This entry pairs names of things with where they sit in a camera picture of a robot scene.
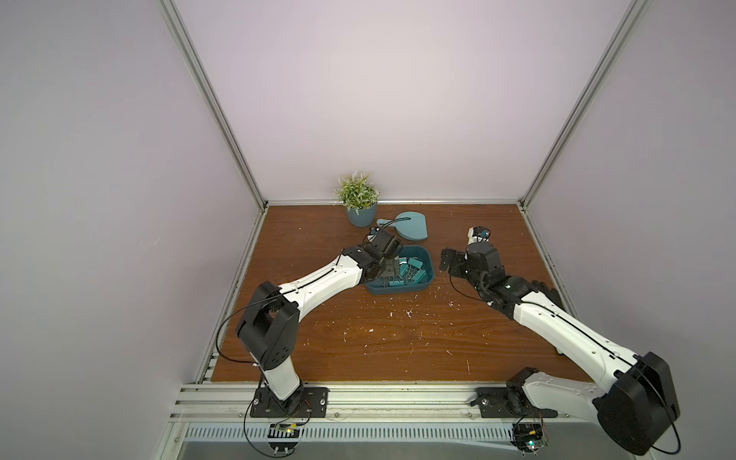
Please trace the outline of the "dark teal storage box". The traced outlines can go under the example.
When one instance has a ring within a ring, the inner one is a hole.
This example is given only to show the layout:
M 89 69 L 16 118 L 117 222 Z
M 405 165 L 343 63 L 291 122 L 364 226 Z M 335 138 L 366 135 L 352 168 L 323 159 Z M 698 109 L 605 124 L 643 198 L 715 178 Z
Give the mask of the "dark teal storage box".
M 429 251 L 421 245 L 406 245 L 388 261 L 379 277 L 365 287 L 373 295 L 423 291 L 433 282 L 435 270 Z

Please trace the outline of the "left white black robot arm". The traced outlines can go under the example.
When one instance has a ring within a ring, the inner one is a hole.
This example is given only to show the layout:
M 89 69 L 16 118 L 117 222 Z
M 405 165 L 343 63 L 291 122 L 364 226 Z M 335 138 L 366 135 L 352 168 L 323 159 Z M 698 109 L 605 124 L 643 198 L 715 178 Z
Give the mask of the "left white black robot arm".
M 391 231 L 379 229 L 300 279 L 279 286 L 264 282 L 255 289 L 236 333 L 284 410 L 297 404 L 303 391 L 291 359 L 300 322 L 337 294 L 377 279 L 402 247 Z

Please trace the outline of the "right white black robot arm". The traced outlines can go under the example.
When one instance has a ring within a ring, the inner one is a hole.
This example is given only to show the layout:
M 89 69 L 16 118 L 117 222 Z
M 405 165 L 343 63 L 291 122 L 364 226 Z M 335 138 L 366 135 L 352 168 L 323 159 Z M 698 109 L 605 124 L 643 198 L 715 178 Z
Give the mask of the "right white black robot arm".
M 638 354 L 596 333 L 559 307 L 555 289 L 507 274 L 487 241 L 463 251 L 444 249 L 440 268 L 467 281 L 482 302 L 545 339 L 591 379 L 571 381 L 526 368 L 509 383 L 523 402 L 597 425 L 637 456 L 675 430 L 679 401 L 670 366 L 659 355 Z

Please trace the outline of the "light teal dustpan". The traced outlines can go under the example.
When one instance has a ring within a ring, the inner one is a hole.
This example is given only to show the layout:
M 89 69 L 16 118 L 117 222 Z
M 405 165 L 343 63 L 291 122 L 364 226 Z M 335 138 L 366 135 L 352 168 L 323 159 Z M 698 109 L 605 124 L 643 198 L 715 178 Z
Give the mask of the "light teal dustpan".
M 402 238 L 408 241 L 425 241 L 429 237 L 426 216 L 418 212 L 402 212 L 391 220 L 378 218 L 377 225 L 393 227 Z

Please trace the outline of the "potted green plant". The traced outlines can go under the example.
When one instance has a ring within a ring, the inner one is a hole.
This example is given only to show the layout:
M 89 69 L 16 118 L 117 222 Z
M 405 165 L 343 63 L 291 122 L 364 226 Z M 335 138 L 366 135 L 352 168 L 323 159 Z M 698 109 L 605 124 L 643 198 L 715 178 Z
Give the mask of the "potted green plant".
M 377 216 L 381 192 L 367 172 L 354 172 L 338 179 L 335 194 L 346 209 L 349 222 L 359 228 L 369 227 Z

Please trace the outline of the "black glove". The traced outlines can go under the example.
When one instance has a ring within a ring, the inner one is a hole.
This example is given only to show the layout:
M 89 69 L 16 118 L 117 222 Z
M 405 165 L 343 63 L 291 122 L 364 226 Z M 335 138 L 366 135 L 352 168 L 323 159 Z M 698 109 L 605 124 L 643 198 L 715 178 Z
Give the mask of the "black glove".
M 555 287 L 549 287 L 548 284 L 540 282 L 538 280 L 533 281 L 532 284 L 535 287 L 536 291 L 543 293 L 557 307 L 563 308 L 564 303 L 562 297 L 559 291 L 555 289 Z

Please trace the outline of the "right electronics board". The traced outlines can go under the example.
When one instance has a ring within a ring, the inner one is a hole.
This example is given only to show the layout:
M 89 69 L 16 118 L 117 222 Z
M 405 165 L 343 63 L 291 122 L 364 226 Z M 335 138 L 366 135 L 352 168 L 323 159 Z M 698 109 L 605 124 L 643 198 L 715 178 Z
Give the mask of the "right electronics board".
M 522 454 L 537 454 L 539 450 L 547 446 L 542 425 L 527 423 L 513 425 L 511 444 Z

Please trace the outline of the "electronics board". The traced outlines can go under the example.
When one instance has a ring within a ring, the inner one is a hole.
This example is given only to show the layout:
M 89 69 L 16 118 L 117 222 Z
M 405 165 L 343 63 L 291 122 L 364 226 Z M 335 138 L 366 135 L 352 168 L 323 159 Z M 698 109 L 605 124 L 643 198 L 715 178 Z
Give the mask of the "electronics board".
M 537 454 L 539 450 L 547 446 L 542 425 L 527 423 L 513 425 L 511 444 L 522 454 Z
M 266 435 L 266 442 L 271 449 L 270 455 L 274 458 L 291 456 L 299 445 L 302 427 L 297 424 L 271 424 Z

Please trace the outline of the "left electronics board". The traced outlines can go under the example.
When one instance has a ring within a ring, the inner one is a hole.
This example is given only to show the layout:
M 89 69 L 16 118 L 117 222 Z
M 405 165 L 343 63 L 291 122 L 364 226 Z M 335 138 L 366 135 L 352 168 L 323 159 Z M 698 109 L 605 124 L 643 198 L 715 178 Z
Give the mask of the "left electronics board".
M 266 435 L 266 442 L 271 449 L 270 455 L 274 458 L 291 456 L 299 445 L 302 427 L 297 424 L 271 424 Z

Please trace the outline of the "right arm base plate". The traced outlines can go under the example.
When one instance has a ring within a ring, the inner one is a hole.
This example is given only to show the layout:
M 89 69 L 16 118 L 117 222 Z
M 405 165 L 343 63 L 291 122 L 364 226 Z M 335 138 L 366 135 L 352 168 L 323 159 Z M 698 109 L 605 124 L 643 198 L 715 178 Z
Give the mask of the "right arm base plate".
M 477 407 L 482 418 L 557 418 L 554 409 L 540 409 L 519 389 L 501 386 L 477 387 L 475 398 L 469 401 L 470 407 Z

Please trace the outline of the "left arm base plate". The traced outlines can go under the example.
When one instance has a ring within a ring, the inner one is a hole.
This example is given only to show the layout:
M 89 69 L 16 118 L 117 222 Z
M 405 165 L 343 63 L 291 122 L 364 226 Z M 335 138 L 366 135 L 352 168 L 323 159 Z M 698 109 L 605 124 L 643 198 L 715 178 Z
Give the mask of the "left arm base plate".
M 330 390 L 323 386 L 298 388 L 289 398 L 280 400 L 268 387 L 256 390 L 248 415 L 266 418 L 325 418 Z

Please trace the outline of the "aluminium front rail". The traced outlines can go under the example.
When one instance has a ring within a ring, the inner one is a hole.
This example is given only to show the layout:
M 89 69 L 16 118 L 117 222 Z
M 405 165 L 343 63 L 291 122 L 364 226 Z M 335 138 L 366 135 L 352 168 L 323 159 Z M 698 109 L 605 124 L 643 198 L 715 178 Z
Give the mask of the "aluminium front rail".
M 470 407 L 477 387 L 501 383 L 314 383 L 330 390 L 325 418 L 316 422 L 459 422 L 480 423 L 477 407 Z M 248 415 L 256 383 L 186 384 L 176 396 L 171 422 L 236 422 Z

